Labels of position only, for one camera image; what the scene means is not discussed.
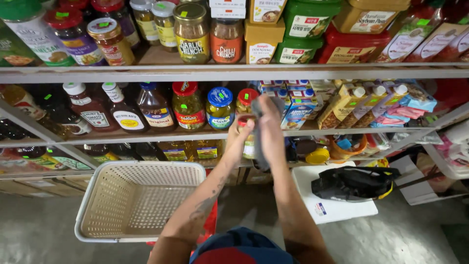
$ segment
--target yellow jar lid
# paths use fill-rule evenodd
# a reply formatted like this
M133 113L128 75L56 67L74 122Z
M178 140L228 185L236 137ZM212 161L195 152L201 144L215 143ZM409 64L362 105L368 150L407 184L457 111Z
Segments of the yellow jar lid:
M311 164L321 164L326 162L328 159L329 151L324 148L318 148L305 156L306 162Z

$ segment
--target plastic shopping basket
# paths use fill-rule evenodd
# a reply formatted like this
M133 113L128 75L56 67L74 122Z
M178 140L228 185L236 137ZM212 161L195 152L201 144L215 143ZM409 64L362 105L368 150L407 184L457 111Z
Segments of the plastic shopping basket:
M86 189L75 236L83 242L156 241L172 213L204 180L198 163L104 163Z

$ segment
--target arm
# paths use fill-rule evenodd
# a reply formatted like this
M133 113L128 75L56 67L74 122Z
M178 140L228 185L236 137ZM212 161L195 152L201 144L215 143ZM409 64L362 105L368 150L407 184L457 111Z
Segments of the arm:
M280 114L267 96L260 97L262 151L271 167L275 201L288 253L301 263L333 264L322 235L296 189L285 159Z
M248 122L241 133L236 123L228 131L227 146L220 162L195 191L174 211L151 253L148 264L186 264L205 220L225 185L230 172L241 160L244 141L254 128Z

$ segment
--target concrete floor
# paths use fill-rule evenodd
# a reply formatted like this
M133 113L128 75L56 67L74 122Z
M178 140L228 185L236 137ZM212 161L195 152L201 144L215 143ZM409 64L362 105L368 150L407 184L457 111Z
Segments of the concrete floor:
M93 244L75 238L81 197L21 198L1 195L0 263L146 263L143 243ZM400 192L377 201L379 213L320 225L338 264L456 264L440 224L469 223L456 199L409 206ZM227 187L219 198L217 231L242 225L283 245L271 186Z

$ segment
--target person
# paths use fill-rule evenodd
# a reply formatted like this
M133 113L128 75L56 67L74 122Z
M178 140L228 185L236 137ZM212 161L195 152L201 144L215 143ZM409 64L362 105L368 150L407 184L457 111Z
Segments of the person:
M285 158L280 113L266 95L259 97L262 117L262 151L270 165L275 201L286 251L265 236L245 227L215 234L191 256L205 219L220 194L229 173L241 161L244 141L254 128L249 120L241 132L228 131L227 146L217 166L176 209L159 236L147 264L333 264L324 240L304 205Z

